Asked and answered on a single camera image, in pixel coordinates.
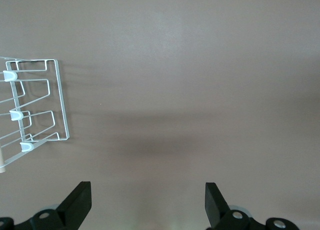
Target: metal screw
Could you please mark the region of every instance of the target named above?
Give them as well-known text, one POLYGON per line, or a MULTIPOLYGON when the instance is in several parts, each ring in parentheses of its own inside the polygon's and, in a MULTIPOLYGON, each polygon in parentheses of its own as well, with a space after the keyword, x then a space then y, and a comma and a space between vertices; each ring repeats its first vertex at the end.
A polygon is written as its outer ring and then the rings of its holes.
POLYGON ((48 214, 48 213, 43 213, 43 214, 41 214, 41 215, 39 216, 39 218, 40 218, 40 219, 45 219, 45 218, 49 217, 49 215, 50 215, 50 214, 48 214))
POLYGON ((285 229, 286 228, 285 223, 280 221, 280 220, 275 220, 273 222, 273 224, 276 225, 278 228, 281 228, 281 229, 285 229))
POLYGON ((236 219, 242 219, 242 218, 243 218, 242 214, 239 213, 239 212, 234 212, 234 213, 232 214, 232 216, 235 217, 236 219))

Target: dish rack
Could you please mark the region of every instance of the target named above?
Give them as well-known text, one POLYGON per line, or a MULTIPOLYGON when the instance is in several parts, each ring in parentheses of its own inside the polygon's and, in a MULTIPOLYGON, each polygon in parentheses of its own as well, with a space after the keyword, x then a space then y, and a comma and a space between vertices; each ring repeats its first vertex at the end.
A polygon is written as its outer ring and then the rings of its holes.
POLYGON ((13 102, 11 106, 14 104, 14 108, 0 113, 0 125, 2 118, 10 118, 11 122, 17 126, 17 130, 5 133, 0 137, 0 173, 3 173, 6 171, 6 165, 11 164, 13 161, 21 158, 45 142, 67 140, 70 135, 58 61, 56 59, 26 60, 8 57, 0 58, 7 60, 5 62, 6 70, 0 72, 0 85, 5 82, 9 83, 12 92, 12 97, 1 100, 0 106, 4 104, 8 105, 9 102, 13 102), (35 64, 41 64, 43 67, 39 69, 24 67, 35 64), (55 76, 55 78, 46 78, 49 69, 51 76, 55 76), (26 101, 26 96, 30 95, 30 92, 32 92, 31 88, 35 84, 42 86, 45 90, 41 90, 40 95, 36 95, 35 99, 26 101), (44 103, 44 99, 48 99, 53 95, 56 99, 59 98, 59 101, 47 100, 46 103, 44 103), (58 111, 45 109, 47 103, 57 105, 58 102, 58 111), (30 108, 32 109, 32 106, 36 104, 40 104, 41 111, 30 110, 30 108), (34 131, 35 125, 37 125, 41 119, 45 120, 46 123, 50 122, 50 124, 39 124, 40 127, 37 128, 37 131, 32 132, 34 131), (60 123, 60 131, 56 129, 57 121, 60 123), (21 150, 17 154, 5 158, 5 149, 13 146, 14 143, 17 144, 17 142, 19 142, 21 150))

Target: white plastic clip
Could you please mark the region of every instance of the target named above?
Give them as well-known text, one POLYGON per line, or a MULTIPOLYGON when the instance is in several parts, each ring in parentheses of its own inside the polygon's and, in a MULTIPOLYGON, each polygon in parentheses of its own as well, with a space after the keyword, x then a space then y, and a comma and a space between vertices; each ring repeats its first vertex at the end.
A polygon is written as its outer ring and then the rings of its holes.
POLYGON ((17 73, 9 70, 4 70, 3 76, 5 82, 16 81, 18 79, 17 73))
POLYGON ((24 118, 24 114, 22 114, 21 111, 10 110, 9 112, 10 112, 12 121, 21 120, 24 118))
POLYGON ((21 152, 30 152, 35 148, 32 143, 21 142, 20 145, 21 145, 21 152))

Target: white wire rack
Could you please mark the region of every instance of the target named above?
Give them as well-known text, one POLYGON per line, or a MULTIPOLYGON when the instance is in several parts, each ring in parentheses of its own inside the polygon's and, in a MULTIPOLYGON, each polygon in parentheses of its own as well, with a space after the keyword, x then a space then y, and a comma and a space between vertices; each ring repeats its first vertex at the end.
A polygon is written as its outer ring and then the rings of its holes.
POLYGON ((7 133, 0 137, 0 173, 5 172, 5 166, 12 163, 13 161, 19 159, 23 155, 27 154, 28 152, 32 151, 33 149, 39 147, 40 145, 44 144, 47 141, 62 141, 67 140, 69 138, 69 128, 66 116, 66 108, 64 104, 64 97, 61 85, 61 78, 60 78, 60 71, 59 71, 59 64, 56 59, 16 59, 16 58, 8 58, 8 57, 1 57, 2 59, 7 60, 6 70, 0 72, 2 75, 1 82, 8 82, 11 86, 12 97, 7 98, 5 100, 0 101, 0 104, 4 104, 9 101, 14 102, 14 108, 10 109, 8 112, 0 113, 0 120, 1 118, 10 118, 11 121, 17 122, 18 129, 7 133), (44 63, 43 69, 23 69, 22 64, 28 63, 44 63), (60 110, 61 110, 61 119, 60 122, 63 124, 63 137, 61 137, 61 133, 57 132, 55 129, 56 126, 56 118, 55 113, 52 110, 45 110, 45 111, 29 111, 28 107, 34 105, 36 102, 41 101, 45 98, 48 98, 52 95, 50 80, 48 78, 21 78, 21 74, 33 74, 34 76, 37 73, 43 72, 46 74, 48 72, 48 64, 53 64, 55 69, 55 76, 57 83, 56 89, 58 90, 58 97, 60 103, 60 110), (42 83, 46 85, 46 93, 41 94, 41 96, 37 96, 36 99, 31 101, 27 101, 26 103, 21 104, 21 99, 26 96, 28 90, 26 89, 26 84, 28 86, 35 84, 35 83, 42 83), (39 130, 36 133, 27 133, 27 130, 30 129, 35 122, 33 121, 34 118, 42 116, 46 120, 50 119, 51 124, 44 129, 39 130), (3 151, 4 148, 8 146, 12 146, 13 143, 18 142, 21 147, 21 151, 19 153, 8 157, 7 159, 4 158, 3 151))

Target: screw head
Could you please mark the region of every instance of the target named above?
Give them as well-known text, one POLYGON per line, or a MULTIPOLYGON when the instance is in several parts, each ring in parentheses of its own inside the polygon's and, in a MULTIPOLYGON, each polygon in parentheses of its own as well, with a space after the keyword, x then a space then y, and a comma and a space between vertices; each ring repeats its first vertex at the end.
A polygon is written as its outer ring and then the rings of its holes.
POLYGON ((43 213, 43 214, 41 214, 40 216, 39 216, 39 218, 40 219, 45 219, 45 218, 47 218, 47 217, 49 217, 49 213, 43 213))
POLYGON ((232 214, 232 216, 233 216, 234 218, 236 218, 236 219, 242 219, 242 218, 243 218, 242 214, 239 213, 239 212, 234 212, 234 213, 232 214))
POLYGON ((273 222, 273 224, 274 224, 275 226, 277 226, 278 228, 280 228, 280 229, 285 229, 285 228, 286 228, 285 223, 282 222, 282 221, 280 221, 280 220, 275 220, 275 221, 273 222))

